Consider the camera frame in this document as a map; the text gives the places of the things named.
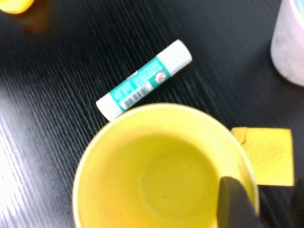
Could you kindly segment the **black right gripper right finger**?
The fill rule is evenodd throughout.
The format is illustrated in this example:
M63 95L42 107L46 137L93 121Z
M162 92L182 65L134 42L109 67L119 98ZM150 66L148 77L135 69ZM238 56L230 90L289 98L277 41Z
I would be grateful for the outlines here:
M299 178L291 198L290 223L292 228L304 228L304 179Z

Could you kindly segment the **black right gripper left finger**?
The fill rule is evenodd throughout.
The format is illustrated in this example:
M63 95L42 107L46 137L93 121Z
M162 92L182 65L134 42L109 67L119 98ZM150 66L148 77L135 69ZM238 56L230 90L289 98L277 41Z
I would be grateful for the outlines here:
M218 193L219 228L261 228L263 226L245 188L238 180L222 177Z

